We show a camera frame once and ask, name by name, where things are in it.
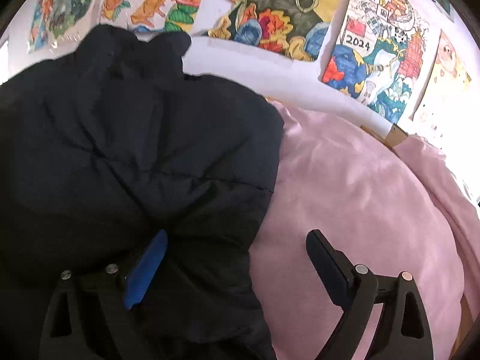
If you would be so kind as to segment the pale cartoon drawing poster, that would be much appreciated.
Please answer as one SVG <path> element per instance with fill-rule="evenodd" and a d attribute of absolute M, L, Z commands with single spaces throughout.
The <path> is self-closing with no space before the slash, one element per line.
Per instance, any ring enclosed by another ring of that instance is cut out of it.
<path fill-rule="evenodd" d="M 439 128 L 456 108 L 456 101 L 465 93 L 470 82 L 471 77 L 456 48 L 447 34 L 441 31 L 430 78 L 410 119 L 418 126 Z"/>

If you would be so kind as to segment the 2024 dragon drawing poster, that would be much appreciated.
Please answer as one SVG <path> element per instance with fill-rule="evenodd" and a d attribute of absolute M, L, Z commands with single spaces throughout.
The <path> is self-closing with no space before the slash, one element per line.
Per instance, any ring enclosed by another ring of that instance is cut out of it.
<path fill-rule="evenodd" d="M 429 27 L 409 0 L 349 0 L 322 82 L 398 123 L 421 74 Z"/>

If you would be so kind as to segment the pink bed duvet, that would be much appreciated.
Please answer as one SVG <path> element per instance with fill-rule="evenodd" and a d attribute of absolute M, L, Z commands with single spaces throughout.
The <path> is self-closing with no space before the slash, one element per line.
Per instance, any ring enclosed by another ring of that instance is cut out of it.
<path fill-rule="evenodd" d="M 443 156 L 417 136 L 394 149 L 335 115 L 278 104 L 277 183 L 250 248 L 250 275 L 279 359 L 313 359 L 342 311 L 307 255 L 319 229 L 354 264 L 410 272 L 448 359 L 468 306 L 479 314 L 479 209 Z"/>

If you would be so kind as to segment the wooden bed frame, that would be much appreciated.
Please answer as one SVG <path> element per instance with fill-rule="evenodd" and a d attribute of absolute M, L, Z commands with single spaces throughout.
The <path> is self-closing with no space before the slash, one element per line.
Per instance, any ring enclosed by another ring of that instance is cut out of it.
<path fill-rule="evenodd" d="M 365 133 L 368 133 L 368 135 L 371 135 L 380 143 L 382 143 L 390 151 L 394 151 L 397 145 L 399 145 L 408 138 L 408 133 L 406 133 L 396 124 L 392 125 L 389 133 L 387 133 L 385 137 L 382 137 L 378 133 L 374 132 L 374 130 L 365 125 L 360 125 L 360 129 Z"/>

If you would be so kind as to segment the black puffer jacket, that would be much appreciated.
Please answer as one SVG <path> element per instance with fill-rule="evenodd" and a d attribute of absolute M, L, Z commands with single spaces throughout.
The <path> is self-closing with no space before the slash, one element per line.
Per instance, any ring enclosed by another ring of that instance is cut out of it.
<path fill-rule="evenodd" d="M 263 96 L 191 76 L 191 37 L 93 28 L 1 86 L 1 357 L 40 359 L 61 274 L 168 246 L 128 311 L 151 359 L 274 359 L 249 250 L 284 122 Z"/>

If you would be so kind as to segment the dark fish flowers drawing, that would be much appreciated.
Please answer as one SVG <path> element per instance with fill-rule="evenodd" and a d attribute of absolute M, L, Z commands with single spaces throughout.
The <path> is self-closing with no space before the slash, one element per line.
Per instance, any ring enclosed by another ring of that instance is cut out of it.
<path fill-rule="evenodd" d="M 340 0 L 230 0 L 231 8 L 204 34 L 287 58 L 320 54 Z"/>

